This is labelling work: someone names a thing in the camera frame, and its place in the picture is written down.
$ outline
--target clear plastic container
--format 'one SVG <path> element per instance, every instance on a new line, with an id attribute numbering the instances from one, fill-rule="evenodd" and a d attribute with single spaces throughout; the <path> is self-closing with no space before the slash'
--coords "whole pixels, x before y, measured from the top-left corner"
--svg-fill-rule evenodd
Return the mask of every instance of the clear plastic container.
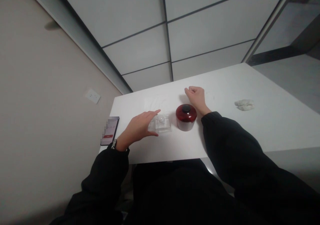
<path id="1" fill-rule="evenodd" d="M 178 128 L 182 131 L 189 131 L 193 128 L 197 111 L 192 105 L 180 105 L 176 110 L 176 117 Z"/>
<path id="2" fill-rule="evenodd" d="M 156 133 L 171 132 L 169 114 L 156 115 L 149 123 L 148 130 Z"/>

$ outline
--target beige wall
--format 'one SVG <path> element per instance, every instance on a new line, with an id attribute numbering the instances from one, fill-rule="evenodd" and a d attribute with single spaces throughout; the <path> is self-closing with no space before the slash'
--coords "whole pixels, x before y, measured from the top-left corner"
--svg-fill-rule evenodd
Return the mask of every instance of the beige wall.
<path id="1" fill-rule="evenodd" d="M 120 92 L 35 0 L 0 0 L 0 223 L 80 190 Z M 84 97 L 92 88 L 96 105 Z"/>

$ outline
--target left hand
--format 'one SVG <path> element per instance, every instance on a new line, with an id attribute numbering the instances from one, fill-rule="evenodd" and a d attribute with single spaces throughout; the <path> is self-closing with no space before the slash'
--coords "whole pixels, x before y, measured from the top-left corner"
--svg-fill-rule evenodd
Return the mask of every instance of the left hand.
<path id="1" fill-rule="evenodd" d="M 131 119 L 127 128 L 117 139 L 116 150 L 126 151 L 127 148 L 136 141 L 140 141 L 147 136 L 158 136 L 156 132 L 148 131 L 148 125 L 155 115 L 161 110 L 143 112 Z"/>

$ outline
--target hand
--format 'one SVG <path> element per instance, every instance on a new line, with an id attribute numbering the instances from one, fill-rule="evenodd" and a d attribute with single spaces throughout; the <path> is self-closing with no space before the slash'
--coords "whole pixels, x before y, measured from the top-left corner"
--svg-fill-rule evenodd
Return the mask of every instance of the hand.
<path id="1" fill-rule="evenodd" d="M 191 104 L 204 116 L 207 113 L 211 113 L 211 110 L 207 107 L 204 100 L 204 89 L 201 87 L 190 86 L 189 89 L 184 89 Z"/>
<path id="2" fill-rule="evenodd" d="M 116 150 L 126 151 L 136 141 L 147 136 L 158 136 L 156 132 L 148 131 L 148 125 L 155 115 L 161 110 L 143 112 L 131 119 L 127 128 L 117 139 Z"/>

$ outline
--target white table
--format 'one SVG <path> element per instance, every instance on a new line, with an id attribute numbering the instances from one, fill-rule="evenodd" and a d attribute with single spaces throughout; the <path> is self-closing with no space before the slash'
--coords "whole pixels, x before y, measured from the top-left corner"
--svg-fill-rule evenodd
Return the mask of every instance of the white table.
<path id="1" fill-rule="evenodd" d="M 167 105 L 160 106 L 165 110 L 160 113 L 171 114 L 172 132 L 132 144 L 130 164 L 207 157 L 200 118 L 191 131 L 183 132 L 176 126 L 176 108 L 190 103 L 184 93 L 189 86 L 203 87 L 207 106 L 240 123 L 265 152 L 320 147 L 320 115 L 242 63 L 116 97 L 110 113 L 120 117 L 116 137 L 132 117 L 144 112 L 145 99 L 154 96 L 168 99 Z M 238 110 L 234 102 L 241 99 L 254 100 L 255 109 Z"/>

